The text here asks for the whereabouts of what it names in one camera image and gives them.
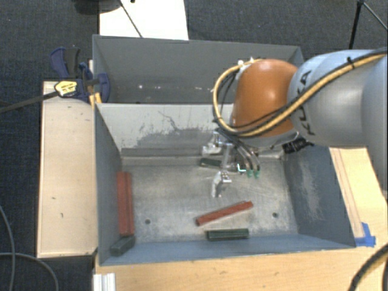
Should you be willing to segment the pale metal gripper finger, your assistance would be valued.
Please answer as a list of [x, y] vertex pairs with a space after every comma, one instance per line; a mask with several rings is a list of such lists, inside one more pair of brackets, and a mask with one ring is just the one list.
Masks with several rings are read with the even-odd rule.
[[212, 181], [211, 196], [213, 198], [219, 198], [226, 187], [232, 183], [229, 172], [226, 170], [220, 170], [216, 173]]
[[210, 155], [219, 155], [222, 152], [222, 147], [224, 142], [219, 133], [213, 133], [209, 142], [202, 146], [201, 154], [202, 156], [210, 156]]

